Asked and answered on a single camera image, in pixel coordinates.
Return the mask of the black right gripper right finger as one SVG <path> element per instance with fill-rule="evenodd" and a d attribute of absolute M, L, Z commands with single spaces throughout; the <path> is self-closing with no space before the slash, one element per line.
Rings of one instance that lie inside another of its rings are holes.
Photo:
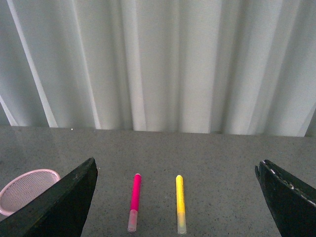
<path fill-rule="evenodd" d="M 255 167 L 268 209 L 283 237 L 316 235 L 316 189 L 263 160 Z"/>

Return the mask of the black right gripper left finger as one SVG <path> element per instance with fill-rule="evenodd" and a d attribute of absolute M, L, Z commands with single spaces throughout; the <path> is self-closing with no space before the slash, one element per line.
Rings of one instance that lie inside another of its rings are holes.
<path fill-rule="evenodd" d="M 0 223 L 2 237 L 79 237 L 98 177 L 89 158 L 29 204 Z"/>

